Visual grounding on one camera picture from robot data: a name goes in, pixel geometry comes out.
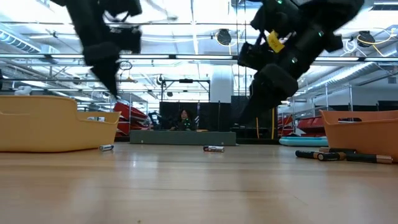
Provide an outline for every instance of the person with dark hair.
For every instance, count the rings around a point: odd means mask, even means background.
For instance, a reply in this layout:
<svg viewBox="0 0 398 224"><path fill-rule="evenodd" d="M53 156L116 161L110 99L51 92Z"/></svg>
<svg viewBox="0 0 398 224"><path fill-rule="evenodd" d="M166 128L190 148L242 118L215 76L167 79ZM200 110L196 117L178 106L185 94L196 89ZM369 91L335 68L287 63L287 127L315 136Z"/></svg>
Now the person with dark hair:
<svg viewBox="0 0 398 224"><path fill-rule="evenodd" d="M192 121L192 113L189 110L181 110L178 117L176 127L172 127L171 130L178 131L194 131L197 127L195 122Z"/></svg>

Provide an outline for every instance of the yellow tag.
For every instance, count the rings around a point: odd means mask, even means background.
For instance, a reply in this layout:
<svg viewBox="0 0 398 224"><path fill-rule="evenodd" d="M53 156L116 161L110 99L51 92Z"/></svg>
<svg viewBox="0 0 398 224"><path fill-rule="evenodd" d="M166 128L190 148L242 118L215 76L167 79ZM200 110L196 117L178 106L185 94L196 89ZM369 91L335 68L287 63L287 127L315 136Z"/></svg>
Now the yellow tag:
<svg viewBox="0 0 398 224"><path fill-rule="evenodd" d="M274 50L275 53L279 53L285 45L279 42L278 33L274 30L268 35L268 45Z"/></svg>

